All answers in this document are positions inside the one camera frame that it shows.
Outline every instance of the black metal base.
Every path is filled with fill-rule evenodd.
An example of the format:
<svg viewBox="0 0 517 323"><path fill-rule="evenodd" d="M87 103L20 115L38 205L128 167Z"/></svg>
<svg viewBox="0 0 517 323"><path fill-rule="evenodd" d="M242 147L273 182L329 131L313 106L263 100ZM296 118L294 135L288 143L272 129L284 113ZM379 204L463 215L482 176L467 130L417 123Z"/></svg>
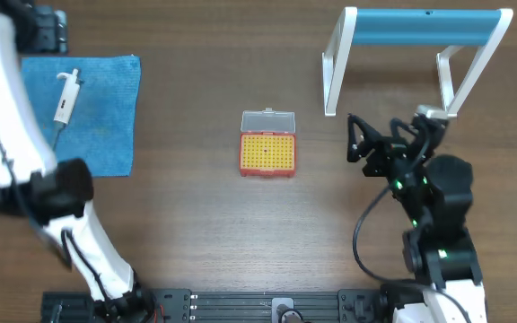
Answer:
<svg viewBox="0 0 517 323"><path fill-rule="evenodd" d="M152 290L164 308L165 323L271 323L272 300L292 298L294 308L311 323L379 323L379 291L339 292L192 292L183 289ZM41 322L49 323L58 304L59 323L102 323L93 315L92 299L83 292L44 292ZM163 322L158 312L158 322Z"/></svg>

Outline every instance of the wood grain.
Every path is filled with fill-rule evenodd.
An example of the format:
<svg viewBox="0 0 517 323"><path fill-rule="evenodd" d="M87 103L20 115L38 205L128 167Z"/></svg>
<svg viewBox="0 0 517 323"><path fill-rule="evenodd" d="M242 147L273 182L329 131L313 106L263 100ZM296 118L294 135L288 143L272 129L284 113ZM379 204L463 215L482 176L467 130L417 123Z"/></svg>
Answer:
<svg viewBox="0 0 517 323"><path fill-rule="evenodd" d="M324 118L320 53L337 1L72 0L71 55L141 57L133 173L96 179L99 217L153 287L206 291L335 291L375 287L351 251L355 220L384 185L346 162L346 113L387 130L419 103L439 104L439 48L353 48L336 118ZM360 7L513 5L502 46L450 127L439 153L474 166L468 226L483 268L489 321L517 322L517 1L359 1ZM473 52L452 60L455 78ZM297 176L242 178L241 113L296 112ZM401 207L383 201L361 253L406 275ZM36 322L43 291L84 291L23 220L0 216L0 322Z"/></svg>

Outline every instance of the white bracket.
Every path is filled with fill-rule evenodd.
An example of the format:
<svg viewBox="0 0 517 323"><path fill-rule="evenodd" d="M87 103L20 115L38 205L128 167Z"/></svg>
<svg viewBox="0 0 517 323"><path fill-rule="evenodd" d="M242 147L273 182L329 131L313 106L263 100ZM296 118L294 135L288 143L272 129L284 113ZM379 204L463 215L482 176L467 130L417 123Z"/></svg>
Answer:
<svg viewBox="0 0 517 323"><path fill-rule="evenodd" d="M436 56L443 109L422 106L420 110L426 113L427 116L430 118L456 118L462 103L468 97L470 90L472 90L476 80L484 70L484 67L486 67L490 57L494 54L495 49L510 26L513 10L500 9L500 11L500 20L490 34L486 45L478 48L474 61L455 94L450 73L450 57L458 52L462 46L449 46ZM348 54L350 53L355 35L356 16L357 9L355 7L346 7L342 11L330 37L329 44L322 53L324 115L327 117L334 117L337 114L338 95L340 94Z"/></svg>

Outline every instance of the wooden surface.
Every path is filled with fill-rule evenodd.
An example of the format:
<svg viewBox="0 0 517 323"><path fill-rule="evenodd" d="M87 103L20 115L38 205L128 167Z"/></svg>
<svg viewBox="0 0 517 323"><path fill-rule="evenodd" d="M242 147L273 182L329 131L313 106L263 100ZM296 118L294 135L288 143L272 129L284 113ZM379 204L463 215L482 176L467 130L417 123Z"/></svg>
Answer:
<svg viewBox="0 0 517 323"><path fill-rule="evenodd" d="M96 179L95 204L119 253L153 287L336 291L376 287L356 266L355 221L384 185L346 162L346 113L382 131L439 104L439 48L353 48L337 108L322 112L320 53L348 1L52 1L66 11L71 55L141 57L129 178ZM517 322L517 1L359 1L360 7L513 5L502 45L438 153L475 171L468 226L490 322ZM473 51L452 60L462 77ZM294 179L242 178L241 113L296 112ZM361 254L407 275L406 216L387 198L364 226ZM85 291L24 220L0 216L0 322L35 322L43 291Z"/></svg>

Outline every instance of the table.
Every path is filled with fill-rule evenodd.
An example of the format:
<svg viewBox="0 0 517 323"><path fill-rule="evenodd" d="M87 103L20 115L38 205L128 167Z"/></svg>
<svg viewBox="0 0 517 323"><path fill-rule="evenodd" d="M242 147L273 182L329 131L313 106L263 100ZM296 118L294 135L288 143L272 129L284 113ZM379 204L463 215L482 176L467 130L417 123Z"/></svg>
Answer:
<svg viewBox="0 0 517 323"><path fill-rule="evenodd" d="M416 105L439 104L439 48L354 48L335 118L323 117L320 53L344 0L50 1L66 11L71 55L141 57L129 178L95 180L95 205L121 256L152 287L198 291L337 291L378 284L356 266L352 231L385 184L346 162L346 113L381 131ZM438 149L471 162L468 215L489 321L517 322L517 2L362 1L360 7L486 8L513 23ZM467 72L460 53L453 77ZM241 113L296 113L293 179L242 178ZM385 199L364 225L375 271L407 276L410 224ZM26 221L0 216L0 322L34 322L44 291L84 291Z"/></svg>

